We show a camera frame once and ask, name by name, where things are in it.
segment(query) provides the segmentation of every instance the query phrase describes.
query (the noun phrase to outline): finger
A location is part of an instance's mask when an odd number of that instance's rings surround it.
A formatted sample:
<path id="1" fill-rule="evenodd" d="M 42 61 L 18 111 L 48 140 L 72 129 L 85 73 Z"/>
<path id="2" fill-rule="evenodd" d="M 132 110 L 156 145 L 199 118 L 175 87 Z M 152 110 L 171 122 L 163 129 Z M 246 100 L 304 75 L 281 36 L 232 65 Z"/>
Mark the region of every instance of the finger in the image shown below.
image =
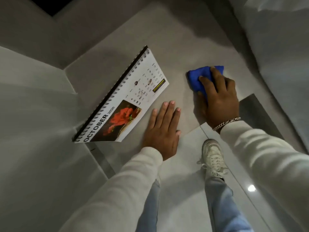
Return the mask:
<path id="1" fill-rule="evenodd" d="M 206 114 L 207 114 L 206 98 L 204 97 L 204 95 L 202 94 L 201 91 L 199 91 L 197 94 L 200 97 L 200 106 L 201 106 L 202 113 L 203 113 L 203 115 L 206 116 Z"/>
<path id="2" fill-rule="evenodd" d="M 168 132 L 171 134 L 174 134 L 176 132 L 176 129 L 179 123 L 180 113 L 181 113 L 181 109 L 177 107 L 174 112 L 174 116 L 171 120 L 170 126 L 168 128 Z"/>
<path id="3" fill-rule="evenodd" d="M 161 125 L 161 128 L 166 131 L 168 131 L 168 127 L 170 126 L 171 120 L 173 118 L 174 109 L 175 101 L 170 101 Z"/>
<path id="4" fill-rule="evenodd" d="M 158 109 L 153 109 L 149 118 L 147 129 L 152 129 L 155 126 L 155 119 L 157 118 Z"/>
<path id="5" fill-rule="evenodd" d="M 226 91 L 224 76 L 215 67 L 211 67 L 211 73 L 214 77 L 214 82 L 216 84 L 218 92 Z"/>
<path id="6" fill-rule="evenodd" d="M 163 121 L 163 118 L 164 118 L 164 115 L 165 115 L 167 108 L 168 108 L 168 102 L 164 102 L 162 104 L 161 109 L 159 111 L 159 114 L 157 116 L 155 127 L 159 127 L 159 128 L 161 127 L 161 124 L 162 124 L 162 121 Z"/>
<path id="7" fill-rule="evenodd" d="M 206 94 L 208 96 L 215 96 L 217 94 L 214 83 L 212 83 L 208 78 L 200 76 L 198 79 L 203 84 Z"/>
<path id="8" fill-rule="evenodd" d="M 175 140 L 173 142 L 173 146 L 172 146 L 172 153 L 173 153 L 173 156 L 176 155 L 176 152 L 177 152 L 177 147 L 178 147 L 178 143 L 179 143 L 179 136 L 181 134 L 181 131 L 178 130 L 176 132 L 176 137 L 175 137 Z"/>
<path id="9" fill-rule="evenodd" d="M 225 78 L 226 89 L 229 93 L 236 94 L 236 83 L 230 78 Z"/>

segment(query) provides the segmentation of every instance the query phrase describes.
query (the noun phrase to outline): light blue jeans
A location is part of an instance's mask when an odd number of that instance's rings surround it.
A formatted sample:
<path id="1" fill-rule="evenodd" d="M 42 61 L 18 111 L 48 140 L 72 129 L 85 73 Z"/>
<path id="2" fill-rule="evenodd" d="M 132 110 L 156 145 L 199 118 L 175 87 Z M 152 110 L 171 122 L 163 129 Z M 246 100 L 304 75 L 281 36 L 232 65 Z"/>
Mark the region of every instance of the light blue jeans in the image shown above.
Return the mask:
<path id="1" fill-rule="evenodd" d="M 249 222 L 238 210 L 233 192 L 220 178 L 208 178 L 205 192 L 213 232 L 253 232 Z M 144 211 L 137 223 L 137 232 L 156 232 L 160 185 L 156 180 L 146 199 Z"/>

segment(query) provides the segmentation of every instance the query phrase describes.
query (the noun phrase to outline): white sweater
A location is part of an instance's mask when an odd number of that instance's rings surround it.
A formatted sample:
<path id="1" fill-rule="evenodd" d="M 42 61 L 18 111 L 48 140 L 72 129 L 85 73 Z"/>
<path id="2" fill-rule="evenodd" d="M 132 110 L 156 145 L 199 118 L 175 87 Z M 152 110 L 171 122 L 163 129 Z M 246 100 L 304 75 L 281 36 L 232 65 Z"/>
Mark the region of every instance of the white sweater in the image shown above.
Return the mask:
<path id="1" fill-rule="evenodd" d="M 309 156 L 284 140 L 244 121 L 221 131 L 253 180 L 263 186 L 286 211 L 309 231 Z M 145 147 L 77 210 L 61 232 L 134 232 L 144 203 L 162 164 L 159 151 Z"/>

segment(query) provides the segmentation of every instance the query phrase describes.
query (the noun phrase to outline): red flower photo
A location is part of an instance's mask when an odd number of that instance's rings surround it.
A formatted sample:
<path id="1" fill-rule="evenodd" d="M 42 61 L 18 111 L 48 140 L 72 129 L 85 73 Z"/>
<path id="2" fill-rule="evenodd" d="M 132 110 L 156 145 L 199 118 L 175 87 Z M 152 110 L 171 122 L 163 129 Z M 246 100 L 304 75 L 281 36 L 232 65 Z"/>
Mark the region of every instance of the red flower photo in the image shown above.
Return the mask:
<path id="1" fill-rule="evenodd" d="M 141 109 L 125 100 L 114 110 L 110 118 L 91 141 L 115 141 L 138 116 Z"/>

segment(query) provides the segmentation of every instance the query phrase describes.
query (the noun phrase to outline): silver chain bracelet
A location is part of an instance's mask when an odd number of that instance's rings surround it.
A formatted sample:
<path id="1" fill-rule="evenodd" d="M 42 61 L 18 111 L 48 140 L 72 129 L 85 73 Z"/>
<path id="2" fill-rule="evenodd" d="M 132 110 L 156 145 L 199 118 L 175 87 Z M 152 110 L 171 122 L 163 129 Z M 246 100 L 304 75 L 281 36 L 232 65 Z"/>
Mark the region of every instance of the silver chain bracelet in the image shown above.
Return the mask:
<path id="1" fill-rule="evenodd" d="M 231 123 L 231 122 L 234 122 L 234 121 L 238 121 L 238 120 L 240 120 L 240 117 L 236 117 L 234 119 L 225 121 L 225 122 L 219 124 L 218 126 L 214 127 L 213 131 L 217 131 L 218 129 L 222 128 L 223 126 L 227 125 L 228 123 Z"/>

